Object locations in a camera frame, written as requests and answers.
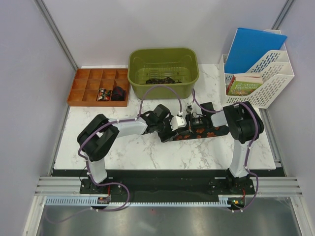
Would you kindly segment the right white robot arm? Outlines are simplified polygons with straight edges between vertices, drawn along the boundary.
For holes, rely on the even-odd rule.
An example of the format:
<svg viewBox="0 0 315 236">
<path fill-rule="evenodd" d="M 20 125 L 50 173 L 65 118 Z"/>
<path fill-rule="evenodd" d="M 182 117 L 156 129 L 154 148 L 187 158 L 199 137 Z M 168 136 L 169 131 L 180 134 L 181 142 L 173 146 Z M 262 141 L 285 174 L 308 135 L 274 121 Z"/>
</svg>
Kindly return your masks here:
<svg viewBox="0 0 315 236">
<path fill-rule="evenodd" d="M 253 193 L 253 181 L 256 177 L 249 170 L 248 162 L 251 148 L 264 131 L 264 124 L 250 102 L 237 102 L 214 111 L 211 102 L 200 104 L 201 114 L 193 115 L 192 106 L 186 109 L 186 126 L 183 139 L 214 138 L 230 134 L 234 139 L 232 162 L 224 178 L 213 178 L 210 185 L 223 193 Z"/>
</svg>

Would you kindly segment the black orange floral tie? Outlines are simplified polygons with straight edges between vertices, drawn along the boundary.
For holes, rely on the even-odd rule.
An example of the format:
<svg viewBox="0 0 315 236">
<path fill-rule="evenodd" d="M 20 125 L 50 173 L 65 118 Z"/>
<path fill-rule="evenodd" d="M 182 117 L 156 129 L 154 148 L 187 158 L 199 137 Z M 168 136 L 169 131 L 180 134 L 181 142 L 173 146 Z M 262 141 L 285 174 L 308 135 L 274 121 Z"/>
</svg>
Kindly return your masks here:
<svg viewBox="0 0 315 236">
<path fill-rule="evenodd" d="M 226 125 L 219 127 L 198 128 L 195 131 L 188 129 L 187 131 L 180 131 L 178 135 L 172 139 L 172 141 L 219 137 L 227 134 L 229 134 L 229 128 Z"/>
</svg>

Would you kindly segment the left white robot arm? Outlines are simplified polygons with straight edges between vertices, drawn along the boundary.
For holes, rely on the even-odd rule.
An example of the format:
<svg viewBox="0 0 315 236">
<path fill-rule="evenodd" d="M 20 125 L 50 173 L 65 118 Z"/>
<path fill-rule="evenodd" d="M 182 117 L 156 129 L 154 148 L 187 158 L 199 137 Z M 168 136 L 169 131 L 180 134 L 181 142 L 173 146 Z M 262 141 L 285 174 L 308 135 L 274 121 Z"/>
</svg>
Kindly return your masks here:
<svg viewBox="0 0 315 236">
<path fill-rule="evenodd" d="M 97 115 L 77 137 L 80 146 L 78 155 L 85 159 L 91 188 L 96 193 L 104 193 L 107 190 L 105 156 L 118 138 L 154 132 L 166 132 L 173 138 L 185 124 L 181 111 L 173 116 L 170 110 L 161 104 L 135 118 L 109 119 L 103 114 Z"/>
</svg>

